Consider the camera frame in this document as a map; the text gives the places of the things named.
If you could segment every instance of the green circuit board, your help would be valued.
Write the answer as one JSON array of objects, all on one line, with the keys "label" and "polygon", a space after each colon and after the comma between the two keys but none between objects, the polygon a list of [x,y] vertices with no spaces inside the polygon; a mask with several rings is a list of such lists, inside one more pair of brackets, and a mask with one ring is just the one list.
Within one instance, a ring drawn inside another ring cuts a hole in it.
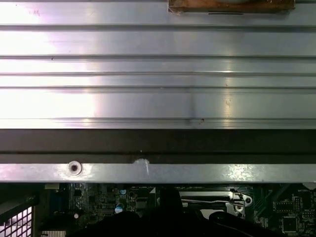
[{"label": "green circuit board", "polygon": [[[68,233],[85,228],[122,211],[140,216],[159,205],[159,186],[66,184],[68,212],[81,213]],[[235,190],[252,198],[244,219],[285,236],[316,236],[316,191],[303,184],[177,185],[179,191],[216,192]]]}]

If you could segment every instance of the integrated circuit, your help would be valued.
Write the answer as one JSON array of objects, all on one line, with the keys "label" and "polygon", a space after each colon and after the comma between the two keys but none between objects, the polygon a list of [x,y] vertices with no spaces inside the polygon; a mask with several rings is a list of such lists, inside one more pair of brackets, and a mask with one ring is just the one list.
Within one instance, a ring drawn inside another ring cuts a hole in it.
[{"label": "integrated circuit", "polygon": [[282,231],[284,233],[297,232],[297,219],[296,217],[283,217],[282,219]]}]

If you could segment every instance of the screw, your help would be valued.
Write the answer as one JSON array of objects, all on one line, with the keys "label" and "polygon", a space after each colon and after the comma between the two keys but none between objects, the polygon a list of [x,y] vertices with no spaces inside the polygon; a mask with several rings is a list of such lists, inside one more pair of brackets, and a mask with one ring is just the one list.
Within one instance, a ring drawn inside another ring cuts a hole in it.
[{"label": "screw", "polygon": [[72,161],[68,164],[71,175],[79,175],[82,172],[82,165],[78,161]]}]

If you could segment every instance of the wooden block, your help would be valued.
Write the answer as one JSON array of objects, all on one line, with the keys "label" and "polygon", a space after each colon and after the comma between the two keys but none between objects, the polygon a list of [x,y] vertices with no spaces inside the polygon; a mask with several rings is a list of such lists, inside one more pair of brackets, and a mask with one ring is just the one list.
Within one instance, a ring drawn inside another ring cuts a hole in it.
[{"label": "wooden block", "polygon": [[171,12],[277,13],[295,8],[295,0],[256,0],[242,4],[215,0],[169,0]]}]

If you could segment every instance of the motherboard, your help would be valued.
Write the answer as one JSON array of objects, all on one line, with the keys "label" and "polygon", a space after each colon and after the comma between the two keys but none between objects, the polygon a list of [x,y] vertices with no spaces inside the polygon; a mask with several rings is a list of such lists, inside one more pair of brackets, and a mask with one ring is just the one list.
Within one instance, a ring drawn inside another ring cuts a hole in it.
[{"label": "motherboard", "polygon": [[[288,237],[316,236],[316,190],[303,184],[175,185],[184,207],[201,211],[205,218],[225,211]],[[71,234],[123,211],[142,216],[159,206],[161,186],[63,184],[50,193],[50,216],[64,220]]]}]

